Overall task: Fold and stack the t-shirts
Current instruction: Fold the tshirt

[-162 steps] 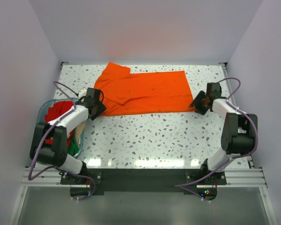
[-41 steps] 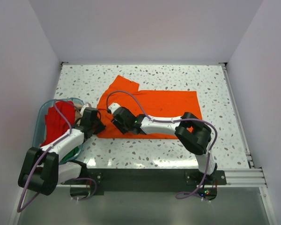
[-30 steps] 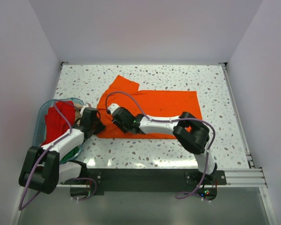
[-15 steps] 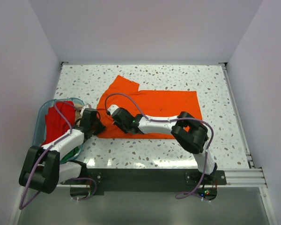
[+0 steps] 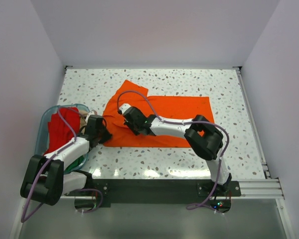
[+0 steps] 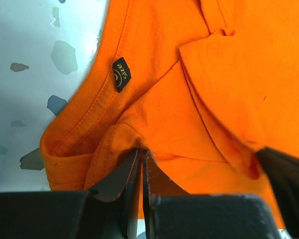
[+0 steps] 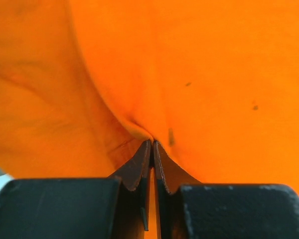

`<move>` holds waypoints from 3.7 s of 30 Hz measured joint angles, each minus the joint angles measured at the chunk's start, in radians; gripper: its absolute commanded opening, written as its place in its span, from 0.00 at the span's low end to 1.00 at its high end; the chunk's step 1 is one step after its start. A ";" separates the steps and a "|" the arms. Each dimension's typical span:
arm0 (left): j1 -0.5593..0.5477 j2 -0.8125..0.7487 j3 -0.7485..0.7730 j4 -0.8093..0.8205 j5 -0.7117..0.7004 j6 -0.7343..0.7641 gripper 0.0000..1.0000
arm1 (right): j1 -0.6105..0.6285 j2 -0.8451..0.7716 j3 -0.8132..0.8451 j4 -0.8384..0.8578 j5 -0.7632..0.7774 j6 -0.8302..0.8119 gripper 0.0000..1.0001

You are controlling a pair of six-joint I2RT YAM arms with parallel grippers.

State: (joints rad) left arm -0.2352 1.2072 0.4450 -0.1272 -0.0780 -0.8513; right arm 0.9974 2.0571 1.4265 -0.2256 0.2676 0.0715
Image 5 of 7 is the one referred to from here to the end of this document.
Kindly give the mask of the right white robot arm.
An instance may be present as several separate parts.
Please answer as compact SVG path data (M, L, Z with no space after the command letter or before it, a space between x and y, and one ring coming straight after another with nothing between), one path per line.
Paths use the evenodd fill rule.
M229 191L232 176L223 159L229 146L229 134L225 129L209 122L202 115L193 119L168 119L157 115L147 117L129 104L121 105L118 113L124 117L124 124L135 135L185 139L194 153L206 161L213 181L213 192L222 196Z

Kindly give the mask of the orange t shirt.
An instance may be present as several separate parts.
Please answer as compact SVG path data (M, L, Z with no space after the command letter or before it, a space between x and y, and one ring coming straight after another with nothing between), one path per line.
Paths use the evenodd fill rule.
M120 93L130 91L119 98ZM118 88L116 93L108 101L103 117L107 122L107 130L113 135L112 139L105 142L107 147L179 147L189 148L190 145L185 139L171 136L145 136L134 135L133 132L124 125L124 118L118 114L117 103L124 103L137 107L146 116L153 112L143 97L131 91L137 91L144 96L148 94L148 89L136 85L128 80ZM149 96L147 97L156 112L161 117L170 119L192 119L196 115L202 115L210 122L214 122L214 117L208 97L187 97L187 96Z

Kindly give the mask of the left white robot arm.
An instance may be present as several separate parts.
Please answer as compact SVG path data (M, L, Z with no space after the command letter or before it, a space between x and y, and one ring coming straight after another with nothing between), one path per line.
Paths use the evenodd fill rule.
M86 173L74 169L66 174L65 170L95 146L111 139L112 134L106 126L102 116L89 115L83 133L78 133L68 143L51 153L32 156L20 195L51 206L55 205L62 195L75 190L81 195L89 195L93 191L93 183L87 179Z

